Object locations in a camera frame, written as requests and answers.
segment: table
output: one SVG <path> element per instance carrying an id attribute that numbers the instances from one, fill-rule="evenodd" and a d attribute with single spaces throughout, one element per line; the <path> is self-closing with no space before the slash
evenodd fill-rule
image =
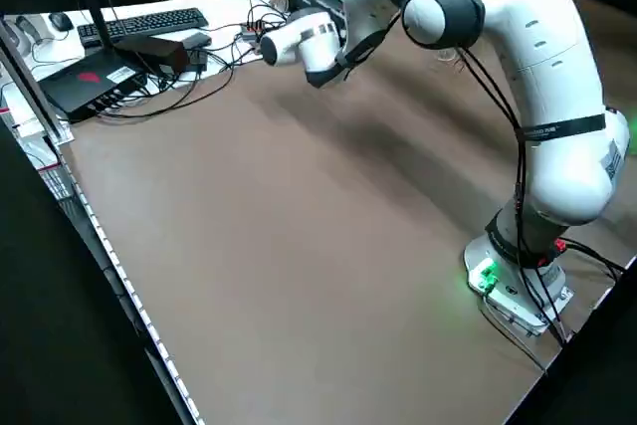
<path id="1" fill-rule="evenodd" d="M 335 89 L 252 64 L 196 106 L 74 127 L 65 157 L 208 423 L 493 424 L 538 376 L 480 315 L 461 260 L 512 194 L 511 132 L 467 73 L 398 30 Z M 637 65 L 616 32 L 594 45 L 620 106 L 636 91 L 616 66 Z M 475 52 L 503 84 L 491 48 Z M 620 263 L 636 178 L 630 158 L 604 216 L 572 231 Z M 565 264 L 578 328 L 609 284 Z M 533 346 L 556 352 L 548 335 Z"/>
<path id="2" fill-rule="evenodd" d="M 207 27 L 207 29 L 215 29 L 224 25 L 245 22 L 247 18 L 247 12 L 249 10 L 249 5 L 249 0 L 171 0 L 167 2 L 155 2 L 152 4 L 116 7 L 115 11 L 119 19 L 124 19 L 127 17 L 150 14 L 154 12 L 164 12 L 175 9 L 196 7 L 204 14 L 206 19 L 208 20 L 209 26 Z M 71 18 L 74 26 L 91 23 L 88 11 L 75 11 L 68 12 L 67 14 Z M 103 9 L 103 14 L 105 20 L 115 20 L 115 15 L 111 9 Z M 56 41 L 50 41 L 42 44 L 35 50 L 35 54 L 37 59 L 41 62 L 50 61 L 58 63 L 49 66 L 43 66 L 35 62 L 31 56 L 26 58 L 25 62 L 29 68 L 33 69 L 34 67 L 36 67 L 36 69 L 34 69 L 32 72 L 36 80 L 44 79 L 45 77 L 53 74 L 54 72 L 57 72 L 63 67 L 70 65 L 73 61 L 79 60 L 85 54 L 84 48 L 80 43 L 80 37 L 78 35 L 77 29 L 71 31 L 67 36 L 67 34 L 59 33 L 53 28 L 47 14 L 43 14 L 43 17 L 49 30 L 56 33 Z M 211 33 L 210 38 L 212 43 L 209 48 L 215 49 L 216 55 L 230 62 L 232 58 L 231 48 L 226 48 L 219 51 L 217 51 L 216 49 L 230 44 L 239 31 L 239 27 L 229 27 L 227 29 L 222 29 Z M 200 31 L 197 29 L 189 29 L 180 32 L 160 35 L 157 37 L 169 40 L 182 40 L 196 32 Z M 237 47 L 239 48 L 241 53 L 249 49 L 248 44 L 245 43 L 238 43 Z M 240 55 L 237 52 L 237 49 L 235 49 L 235 55 Z M 246 62 L 250 62 L 255 58 L 257 58 L 257 56 L 251 54 L 244 60 Z M 207 78 L 215 75 L 221 68 L 221 66 L 217 67 L 218 68 L 215 69 L 215 64 L 210 63 L 208 65 L 208 70 L 204 72 L 202 77 Z M 193 80 L 194 73 L 185 74 L 181 77 L 181 79 L 184 81 Z M 0 79 L 0 88 L 9 82 L 11 82 L 11 79 L 7 76 Z M 41 126 L 36 121 L 34 121 L 35 116 L 33 112 L 31 111 L 29 105 L 26 103 L 15 85 L 7 86 L 3 90 L 3 94 L 6 98 L 9 109 L 11 110 L 15 123 L 22 125 L 20 127 L 22 136 L 37 134 L 39 131 L 42 130 Z"/>

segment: red logo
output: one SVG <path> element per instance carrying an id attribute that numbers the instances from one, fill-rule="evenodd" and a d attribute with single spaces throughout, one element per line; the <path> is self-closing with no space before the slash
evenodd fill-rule
<path id="1" fill-rule="evenodd" d="M 78 75 L 78 80 L 82 82 L 91 82 L 92 84 L 98 84 L 100 82 L 100 77 L 93 72 L 82 72 Z"/>

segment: keyboard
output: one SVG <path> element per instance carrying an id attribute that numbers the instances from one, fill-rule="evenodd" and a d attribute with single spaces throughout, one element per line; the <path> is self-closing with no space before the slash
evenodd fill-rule
<path id="1" fill-rule="evenodd" d="M 194 8 L 158 12 L 120 20 L 121 22 L 117 20 L 106 22 L 108 34 L 114 43 L 126 35 L 159 35 L 208 25 L 208 21 L 199 9 Z M 79 25 L 78 33 L 84 48 L 99 47 L 102 44 L 95 24 Z"/>

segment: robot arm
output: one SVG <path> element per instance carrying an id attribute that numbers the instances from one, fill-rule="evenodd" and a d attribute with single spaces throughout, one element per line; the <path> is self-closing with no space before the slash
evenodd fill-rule
<path id="1" fill-rule="evenodd" d="M 527 201 L 520 215 L 518 198 L 509 201 L 486 234 L 467 247 L 465 263 L 470 286 L 481 294 L 485 290 L 480 271 L 486 261 L 498 264 L 500 282 L 489 292 L 489 300 L 530 332 L 541 333 L 546 324 L 535 306 L 555 303 L 560 311 L 572 296 L 559 264 L 547 259 L 549 252 L 569 226 L 586 224 L 602 213 L 615 192 L 629 142 L 626 119 L 604 105 L 597 68 L 572 0 L 343 3 L 343 47 L 326 13 L 302 12 L 265 36 L 265 61 L 303 62 L 308 81 L 321 87 L 363 62 L 399 18 L 411 41 L 425 49 L 469 48 L 481 36 L 494 45 L 520 111 L 517 135 L 527 146 Z M 517 246 L 520 236 L 526 245 L 523 251 Z M 520 265 L 535 268 L 537 278 L 527 278 Z M 553 314 L 550 308 L 542 309 L 547 317 Z"/>
<path id="2" fill-rule="evenodd" d="M 301 61 L 308 81 L 321 87 L 338 80 L 378 47 L 397 15 L 407 36 L 426 49 L 468 48 L 484 36 L 499 53 L 523 131 L 528 139 L 535 134 L 531 204 L 543 217 L 563 225 L 584 224 L 601 214 L 614 193 L 615 178 L 609 177 L 600 160 L 610 148 L 619 151 L 623 162 L 628 132 L 621 115 L 606 111 L 572 0 L 343 0 L 343 4 L 347 21 L 343 47 L 325 12 L 301 12 L 286 27 L 265 36 L 266 62 Z M 606 128 L 608 122 L 614 126 Z M 559 132 L 548 134 L 552 128 Z M 541 130 L 546 134 L 537 136 Z M 610 130 L 616 132 L 613 137 Z"/>
<path id="3" fill-rule="evenodd" d="M 262 40 L 264 60 L 280 66 L 303 62 L 308 82 L 319 88 L 364 61 L 385 39 L 403 11 L 412 40 L 427 48 L 471 46 L 481 35 L 477 0 L 343 0 L 347 39 L 338 42 L 335 26 L 317 9 L 296 13 L 288 24 Z"/>

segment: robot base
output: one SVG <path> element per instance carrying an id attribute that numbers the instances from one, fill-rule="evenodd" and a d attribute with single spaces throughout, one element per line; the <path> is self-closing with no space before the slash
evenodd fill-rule
<path id="1" fill-rule="evenodd" d="M 482 272 L 486 265 L 494 265 L 499 281 L 487 300 L 506 320 L 517 324 L 532 335 L 541 335 L 548 328 L 545 319 L 527 292 L 520 267 L 502 258 L 486 234 L 469 243 L 465 249 L 464 259 L 469 275 L 469 287 L 480 296 L 485 294 L 485 280 Z M 564 285 L 565 275 L 558 261 L 553 261 L 551 267 L 556 269 L 550 274 L 553 280 L 547 286 L 550 291 L 559 288 L 553 302 L 557 312 L 561 313 L 573 297 L 573 291 Z M 527 276 L 532 284 L 537 285 L 535 289 L 539 290 L 535 273 L 527 272 Z M 543 292 L 541 297 L 547 303 Z M 555 313 L 550 305 L 544 307 L 544 312 L 549 319 L 555 320 Z"/>

